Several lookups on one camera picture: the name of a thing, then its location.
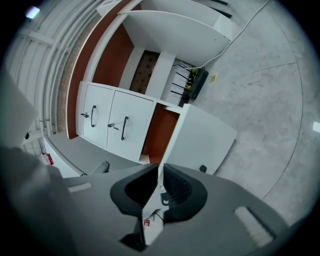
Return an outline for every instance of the cabinet compartment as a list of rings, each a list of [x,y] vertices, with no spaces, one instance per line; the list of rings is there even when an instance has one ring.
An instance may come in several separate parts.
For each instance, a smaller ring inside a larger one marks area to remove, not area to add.
[[[103,148],[107,146],[107,125],[113,96],[114,91],[108,88],[89,84],[86,89],[83,114],[88,116],[82,116],[83,136]]]
[[[150,163],[161,163],[179,116],[179,113],[165,109],[164,105],[156,105],[142,150],[142,155],[148,156]]]
[[[106,149],[120,157],[138,162],[149,127],[154,102],[116,91],[112,102]]]

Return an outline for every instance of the pipe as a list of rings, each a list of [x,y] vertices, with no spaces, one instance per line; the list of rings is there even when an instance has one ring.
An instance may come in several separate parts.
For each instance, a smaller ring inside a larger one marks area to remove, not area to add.
[[[55,55],[55,52],[56,52],[56,49],[57,49],[57,46],[59,44],[59,42],[61,41],[61,39],[63,38],[63,36],[65,35],[66,31],[68,30],[68,28],[71,26],[71,24],[76,20],[77,16],[79,15],[79,13],[82,12],[83,9],[85,9],[92,1],[94,0],[90,0],[90,1],[86,1],[85,4],[83,6],[81,6],[79,8],[79,10],[77,10],[72,16],[71,18],[66,22],[66,24],[63,26],[63,28],[60,30],[53,46],[51,47],[50,49],[50,52],[48,54],[48,57],[44,63],[44,67],[43,67],[43,71],[42,71],[42,76],[41,76],[41,79],[40,79],[40,85],[43,85],[43,86],[40,86],[39,88],[39,93],[38,93],[38,107],[39,107],[39,121],[40,123],[43,123],[45,120],[44,120],[44,117],[45,117],[45,111],[44,111],[44,99],[45,99],[45,94],[49,94],[50,93],[50,90],[48,90],[48,87],[47,87],[47,83],[46,83],[46,80],[47,80],[47,76],[48,76],[48,71],[49,71],[49,67],[52,63],[52,59]],[[43,131],[43,129],[41,129],[41,132],[42,132],[42,136],[44,137],[45,136],[45,133]]]

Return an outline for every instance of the white cabinet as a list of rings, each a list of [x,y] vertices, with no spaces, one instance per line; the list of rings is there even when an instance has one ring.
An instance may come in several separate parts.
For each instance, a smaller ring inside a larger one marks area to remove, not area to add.
[[[145,142],[153,101],[116,91],[112,102],[106,149],[123,158],[138,161]]]
[[[213,175],[230,150],[237,131],[218,118],[190,104],[183,106],[163,164],[199,170]]]
[[[83,137],[106,148],[114,90],[88,84],[83,108]]]

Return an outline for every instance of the black device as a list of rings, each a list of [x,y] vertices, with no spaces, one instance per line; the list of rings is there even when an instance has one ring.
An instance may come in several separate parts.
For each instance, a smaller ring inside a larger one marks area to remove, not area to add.
[[[207,171],[207,167],[205,165],[201,165],[199,170],[200,172],[205,173]]]
[[[195,74],[193,71],[190,73],[189,81],[192,81],[191,88],[188,92],[190,99],[195,100],[199,95],[200,90],[204,86],[204,83],[208,77],[209,73],[205,69],[197,69]]]

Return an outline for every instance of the white shelf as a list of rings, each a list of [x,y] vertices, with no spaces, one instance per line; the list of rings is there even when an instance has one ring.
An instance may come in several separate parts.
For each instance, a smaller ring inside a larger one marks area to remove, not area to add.
[[[119,88],[129,90],[132,80],[134,79],[137,67],[141,60],[142,55],[144,54],[145,49],[140,47],[135,47],[126,63],[124,68]]]
[[[222,15],[203,4],[191,0],[144,0],[142,10],[183,15],[212,27]]]
[[[179,14],[154,10],[126,14],[123,25],[135,47],[170,53],[196,67],[218,55],[230,42],[212,26]]]
[[[175,62],[176,56],[170,53],[161,52],[155,64],[145,95],[161,99],[168,76]]]

